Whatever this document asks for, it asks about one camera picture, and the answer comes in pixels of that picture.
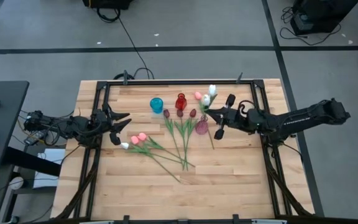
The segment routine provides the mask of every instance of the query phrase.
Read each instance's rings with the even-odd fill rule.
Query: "white tulip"
[[[123,143],[121,143],[121,145],[120,145],[123,149],[128,149],[129,148],[129,143],[127,143],[127,142],[123,142]]]
[[[215,96],[216,95],[216,85],[210,85],[209,86],[208,94],[210,96]]]
[[[209,106],[210,103],[211,103],[211,97],[209,95],[204,95],[203,97],[204,106]]]

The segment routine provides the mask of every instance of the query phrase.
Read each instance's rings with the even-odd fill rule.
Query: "red tulip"
[[[185,98],[185,95],[183,93],[179,93],[178,95],[178,99],[175,103],[175,107],[178,109],[178,110],[184,110],[187,106],[187,100]]]
[[[190,117],[194,118],[194,117],[196,116],[196,114],[197,114],[196,109],[192,109],[192,110],[190,111]]]
[[[178,110],[178,111],[177,111],[177,115],[178,115],[179,118],[183,117],[183,111]]]
[[[169,110],[164,110],[164,116],[165,116],[166,118],[169,118]]]

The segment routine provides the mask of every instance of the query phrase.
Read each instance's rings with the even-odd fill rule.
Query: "black metal frame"
[[[267,110],[269,112],[269,104],[267,102],[267,95],[266,95],[263,80],[144,80],[144,81],[129,80],[127,82],[127,85],[210,85],[210,84],[212,84],[212,85],[249,85],[250,89],[251,89],[251,93],[252,93],[252,99],[255,103],[255,106],[259,108],[259,99],[257,96],[257,91],[259,90],[260,95],[262,97],[261,100],[262,100],[263,107],[265,110]],[[93,111],[98,109],[99,99],[100,99],[102,90],[104,90],[103,102],[107,103],[109,100],[110,88],[112,86],[123,86],[123,85],[124,85],[124,82],[120,82],[120,81],[98,82],[96,85],[96,93],[94,96]],[[265,138],[264,136],[261,136],[260,140],[262,142],[262,152],[264,154],[264,159],[265,159],[265,166],[266,166],[266,171],[267,171],[268,184],[269,184],[269,190],[270,190],[271,199],[272,199],[274,215],[276,218],[281,215],[280,209],[278,206],[277,192],[275,189],[275,181],[281,182],[280,184],[278,184],[278,186],[280,188],[282,188],[282,187],[286,188],[283,191],[285,214],[292,215],[290,200],[289,200],[288,196],[292,197],[293,199],[295,199],[295,198],[293,197],[293,195],[290,193],[290,191],[287,189],[287,187],[285,185],[283,168],[282,168],[282,163],[280,160],[280,154],[278,152],[278,148],[277,148],[277,146],[273,147],[273,153],[275,154],[275,163],[276,163],[276,169],[277,169],[277,174],[278,174],[276,178],[273,178],[272,172],[269,172],[269,168],[273,167],[273,165],[270,161],[270,156],[269,156],[269,149],[268,149],[269,142],[268,142],[267,138]],[[84,186],[84,181],[86,179],[86,171],[88,169],[90,150],[91,149],[86,149],[85,154],[84,154],[83,167],[81,170],[80,184],[79,184],[78,189],[81,189],[81,188],[83,189],[83,188],[87,187],[87,186]],[[94,162],[93,162],[93,166],[96,166],[96,170],[93,170],[95,172],[95,174],[94,174],[93,178],[91,179],[88,203],[87,203],[87,207],[86,207],[86,217],[89,219],[92,214],[94,190],[95,190],[96,178],[97,178],[97,166],[99,164],[99,156],[96,156],[96,154],[95,154]],[[81,203],[77,203],[77,205],[75,207],[74,218],[80,217],[80,210],[81,210]],[[197,221],[198,222],[232,223],[233,219],[230,219],[230,220],[197,220]],[[241,221],[242,222],[250,222],[251,219],[241,220]],[[165,220],[165,221],[164,220],[159,220],[159,221],[149,220],[147,222],[170,222],[170,221],[169,220]]]

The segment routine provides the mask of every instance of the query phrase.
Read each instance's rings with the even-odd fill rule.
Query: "pink tulip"
[[[201,100],[203,98],[203,95],[200,93],[200,92],[195,92],[194,93],[194,97],[197,99],[197,100]]]
[[[147,139],[147,135],[145,133],[140,133],[137,138],[141,141],[145,141]]]
[[[139,139],[136,136],[132,136],[131,141],[132,141],[133,144],[138,144],[139,143]]]

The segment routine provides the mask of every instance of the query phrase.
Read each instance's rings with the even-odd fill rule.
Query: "wooden table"
[[[97,81],[82,81],[76,101],[75,114],[91,114]],[[265,79],[265,89],[272,114],[288,111],[283,88],[279,79]],[[220,108],[227,96],[241,100],[252,100],[250,90],[244,85],[218,85],[218,97],[212,108]],[[121,133],[122,142],[130,142],[130,137],[140,132],[152,136],[163,147],[176,152],[172,137],[165,127],[162,114],[153,114],[149,102],[153,97],[164,101],[171,118],[176,116],[175,100],[178,93],[184,93],[188,105],[184,110],[187,119],[191,109],[196,108],[200,117],[198,102],[193,93],[208,92],[208,85],[164,85],[164,86],[115,86],[109,92],[109,104],[117,113],[130,113],[132,122]],[[213,135],[217,126],[210,118],[209,129]],[[196,167],[189,171],[181,165],[159,159],[159,161],[180,179],[177,182],[151,158],[140,154],[129,154],[119,146],[114,146],[104,134],[99,170],[94,193],[92,220],[122,220],[130,215],[131,220],[176,220],[188,219],[230,219],[232,214],[240,218],[273,218],[267,174],[262,155],[259,135],[247,135],[241,131],[225,128],[224,138],[213,140],[209,136],[191,135],[188,160]],[[175,138],[183,155],[183,142],[175,130]],[[287,139],[287,145],[297,148],[295,139]],[[66,154],[77,143],[70,140]],[[298,153],[281,146],[279,148],[285,180],[288,188],[298,201],[313,213],[313,206],[306,177]],[[51,217],[58,215],[69,203],[78,188],[84,149],[79,149],[68,157],[60,174]],[[280,189],[276,186],[280,211],[284,213]],[[81,207],[85,215],[88,193]]]

